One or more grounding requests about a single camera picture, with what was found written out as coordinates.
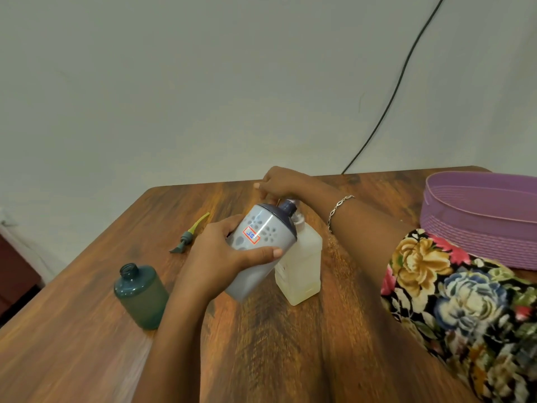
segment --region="purple basket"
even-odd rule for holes
[[[467,252],[537,270],[537,178],[446,171],[425,183],[421,227]]]

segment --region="empty green bottle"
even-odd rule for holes
[[[114,285],[114,294],[134,322],[143,329],[157,329],[168,302],[168,291],[151,266],[124,265]]]

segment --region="forearm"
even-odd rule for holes
[[[207,303],[175,289],[138,381],[133,403],[198,402],[200,332]]]
[[[296,195],[325,223],[336,203],[346,196],[314,177],[306,178]],[[331,228],[339,243],[379,288],[394,249],[413,229],[354,198],[346,200],[336,210]]]

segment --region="person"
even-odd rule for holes
[[[254,188],[261,200],[299,199],[324,221],[330,218],[331,232],[378,286],[385,309],[478,398],[535,401],[535,286],[354,197],[340,203],[345,194],[297,171],[272,167]],[[208,303],[239,271],[282,255],[273,247],[229,247],[225,237],[242,217],[208,224],[193,244],[133,403],[199,401],[200,332]]]

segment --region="black floral shirt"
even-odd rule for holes
[[[423,229],[394,251],[386,310],[486,402],[537,401],[537,288]]]

